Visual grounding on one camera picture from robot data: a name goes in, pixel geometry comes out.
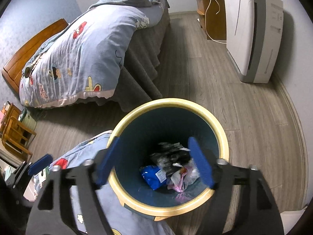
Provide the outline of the blue cartoon duvet on bed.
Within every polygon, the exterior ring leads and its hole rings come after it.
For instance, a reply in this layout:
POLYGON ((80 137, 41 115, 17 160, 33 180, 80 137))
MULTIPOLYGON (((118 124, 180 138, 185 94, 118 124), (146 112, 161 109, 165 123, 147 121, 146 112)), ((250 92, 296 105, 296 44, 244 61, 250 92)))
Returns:
POLYGON ((132 6, 107 4, 89 10, 26 65, 21 104, 50 108, 112 97, 133 33, 150 26, 150 21, 142 9, 132 6))

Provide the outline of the white grey air purifier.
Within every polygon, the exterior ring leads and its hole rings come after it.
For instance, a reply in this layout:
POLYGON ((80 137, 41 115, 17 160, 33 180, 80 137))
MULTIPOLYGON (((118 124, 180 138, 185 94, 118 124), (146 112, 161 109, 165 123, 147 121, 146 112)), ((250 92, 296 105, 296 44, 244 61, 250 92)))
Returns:
POLYGON ((283 32, 282 0, 224 0, 227 51, 241 82, 268 83, 283 32))

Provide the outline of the blue snack wrapper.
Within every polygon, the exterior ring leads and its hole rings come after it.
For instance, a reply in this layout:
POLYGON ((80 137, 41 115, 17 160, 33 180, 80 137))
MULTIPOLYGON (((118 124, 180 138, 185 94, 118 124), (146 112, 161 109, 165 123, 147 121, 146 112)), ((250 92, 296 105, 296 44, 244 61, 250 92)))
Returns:
POLYGON ((153 189, 157 190, 163 187, 167 183, 167 175, 163 169, 158 166, 149 165, 141 168, 141 176, 146 181, 146 183, 153 189))

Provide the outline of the grey bed skirt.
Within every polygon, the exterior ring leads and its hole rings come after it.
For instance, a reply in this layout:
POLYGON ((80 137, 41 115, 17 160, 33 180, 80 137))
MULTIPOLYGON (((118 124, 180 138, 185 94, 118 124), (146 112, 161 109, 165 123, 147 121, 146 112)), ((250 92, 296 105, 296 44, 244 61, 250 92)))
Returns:
POLYGON ((102 106, 108 101, 114 101, 123 112, 130 112, 146 102, 162 98, 153 80, 157 77, 156 69, 160 65, 158 56, 170 17, 167 0, 161 0, 161 5, 164 11, 159 23, 134 32, 113 96, 109 99, 88 97, 85 100, 79 99, 77 104, 96 102, 102 106))

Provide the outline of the small wooden chair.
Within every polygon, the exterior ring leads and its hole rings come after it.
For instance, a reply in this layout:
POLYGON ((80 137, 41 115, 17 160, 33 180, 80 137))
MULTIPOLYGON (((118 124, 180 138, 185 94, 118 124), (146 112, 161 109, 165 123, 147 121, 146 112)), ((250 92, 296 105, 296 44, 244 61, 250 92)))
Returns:
POLYGON ((13 103, 6 103, 1 121, 1 142, 4 149, 21 161, 29 161, 33 156, 28 147, 36 137, 36 132, 18 120, 22 113, 13 103))

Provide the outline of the blue cartoon table cloth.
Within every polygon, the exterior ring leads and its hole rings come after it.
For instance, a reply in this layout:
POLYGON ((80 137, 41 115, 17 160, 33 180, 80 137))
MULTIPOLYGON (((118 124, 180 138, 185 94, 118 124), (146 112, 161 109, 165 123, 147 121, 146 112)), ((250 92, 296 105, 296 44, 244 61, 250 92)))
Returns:
MULTIPOLYGON (((54 165, 62 169, 80 165, 86 159, 94 159, 96 154, 105 149, 112 134, 111 130, 87 139, 56 159, 54 165)), ((96 191, 100 205, 114 234, 174 234, 166 221, 155 222, 144 218, 121 206, 116 194, 107 183, 96 191)))

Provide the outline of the wooden bed headboard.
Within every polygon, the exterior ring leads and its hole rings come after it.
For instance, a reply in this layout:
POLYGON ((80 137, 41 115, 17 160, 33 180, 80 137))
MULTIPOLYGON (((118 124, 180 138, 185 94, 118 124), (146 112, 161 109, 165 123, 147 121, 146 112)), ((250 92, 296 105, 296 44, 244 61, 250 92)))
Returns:
POLYGON ((26 42, 5 64, 2 75, 14 93, 19 94, 22 69, 37 49, 50 37, 61 32, 68 26, 65 19, 59 19, 26 42))

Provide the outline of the black plastic bag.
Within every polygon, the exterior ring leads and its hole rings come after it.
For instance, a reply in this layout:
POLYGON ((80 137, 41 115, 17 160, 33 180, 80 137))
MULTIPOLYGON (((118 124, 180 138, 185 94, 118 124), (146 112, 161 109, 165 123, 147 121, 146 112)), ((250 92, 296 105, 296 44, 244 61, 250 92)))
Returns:
POLYGON ((191 159, 189 152, 190 150, 180 143, 162 142, 151 154, 151 160, 156 166, 163 169, 167 176, 170 176, 189 162, 191 159))

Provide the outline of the pink clear plastic bag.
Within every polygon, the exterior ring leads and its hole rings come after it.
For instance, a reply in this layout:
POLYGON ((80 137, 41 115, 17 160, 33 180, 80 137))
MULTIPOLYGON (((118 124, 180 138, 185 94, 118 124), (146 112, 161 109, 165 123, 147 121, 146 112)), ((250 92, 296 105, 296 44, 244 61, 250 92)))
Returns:
POLYGON ((198 178, 200 173, 193 159, 176 171, 168 180, 167 189, 172 189, 178 193, 184 192, 188 186, 192 185, 198 178))

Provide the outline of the blue yellow-rimmed trash bin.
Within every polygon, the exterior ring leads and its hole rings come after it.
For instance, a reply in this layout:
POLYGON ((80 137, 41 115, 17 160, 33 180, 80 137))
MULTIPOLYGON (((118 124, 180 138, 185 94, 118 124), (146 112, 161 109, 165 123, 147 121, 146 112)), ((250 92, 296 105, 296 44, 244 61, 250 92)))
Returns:
POLYGON ((215 158, 229 158, 223 127, 204 107, 184 99, 148 102, 126 115, 112 131, 122 154, 109 184, 122 207, 154 221, 190 212, 213 195, 194 176, 188 139, 215 158))

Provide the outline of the wooden cabinet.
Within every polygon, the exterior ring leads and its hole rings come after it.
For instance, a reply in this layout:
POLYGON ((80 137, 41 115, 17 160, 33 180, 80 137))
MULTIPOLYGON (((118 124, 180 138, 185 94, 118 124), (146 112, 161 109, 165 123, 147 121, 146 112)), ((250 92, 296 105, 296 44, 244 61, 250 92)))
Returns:
POLYGON ((207 39, 224 41, 227 38, 224 0, 196 0, 200 26, 207 39))

